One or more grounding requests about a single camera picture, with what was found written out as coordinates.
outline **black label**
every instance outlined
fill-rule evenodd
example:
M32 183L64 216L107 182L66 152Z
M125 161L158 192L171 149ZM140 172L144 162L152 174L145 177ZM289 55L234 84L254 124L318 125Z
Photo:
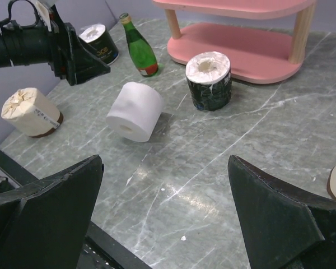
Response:
M118 56L118 49L107 31L90 45L96 49L97 57L107 64L113 62Z
M231 71L219 82L203 85L191 82L188 85L194 106L199 110L214 111L227 105L231 98Z

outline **bottle label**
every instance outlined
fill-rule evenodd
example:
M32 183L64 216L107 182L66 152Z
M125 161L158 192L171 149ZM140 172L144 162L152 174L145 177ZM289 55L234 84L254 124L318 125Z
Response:
M151 66L148 66L147 68L138 69L138 71L143 76L150 76L150 75L154 74L155 72L157 72L157 69L158 69L158 63L155 63Z

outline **pink shelf tier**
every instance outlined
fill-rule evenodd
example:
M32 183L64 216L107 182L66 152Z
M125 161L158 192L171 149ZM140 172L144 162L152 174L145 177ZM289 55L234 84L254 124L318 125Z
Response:
M301 67L288 61L292 38L286 34L207 23L187 26L181 33L167 45L178 63L203 52L221 52L229 57L234 78L255 84L285 80Z
M153 2L167 10L264 20L297 13L316 0L153 0Z

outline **marble table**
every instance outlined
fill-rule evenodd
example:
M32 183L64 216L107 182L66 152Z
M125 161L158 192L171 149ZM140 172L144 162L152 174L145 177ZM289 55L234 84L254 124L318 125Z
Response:
M65 116L60 129L41 139L14 131L0 148L38 178L100 154L106 169L92 220L152 268L250 268L228 158L238 155L328 197L336 164L336 34L311 33L304 65L291 79L268 86L233 82L228 106L201 112L184 66L167 54L166 21L135 24L164 65L158 76L139 75L116 25L111 35L120 57L111 74L74 87L62 81L48 95ZM128 81L152 86L166 102L147 143L126 140L105 123Z

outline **bottle cap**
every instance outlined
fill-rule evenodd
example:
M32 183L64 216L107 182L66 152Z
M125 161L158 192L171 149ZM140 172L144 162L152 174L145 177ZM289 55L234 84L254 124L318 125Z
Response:
M132 21L130 15L128 13L123 13L121 16L119 16L119 20L121 24L125 25Z

